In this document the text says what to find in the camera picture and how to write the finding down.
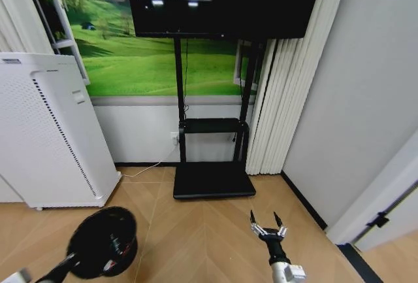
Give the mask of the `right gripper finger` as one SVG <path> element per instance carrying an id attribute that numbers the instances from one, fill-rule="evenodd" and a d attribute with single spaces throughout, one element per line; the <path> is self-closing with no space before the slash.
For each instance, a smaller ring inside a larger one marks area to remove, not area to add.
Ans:
<path id="1" fill-rule="evenodd" d="M 256 222 L 253 211 L 250 211 L 250 227 L 256 235 L 265 235 L 264 229 Z"/>
<path id="2" fill-rule="evenodd" d="M 277 234 L 279 237 L 285 237 L 286 233 L 287 233 L 287 227 L 285 227 L 283 225 L 283 222 L 281 220 L 281 218 L 276 214 L 276 212 L 274 212 L 274 218 L 276 221 L 276 224 L 278 226 L 278 231 Z"/>

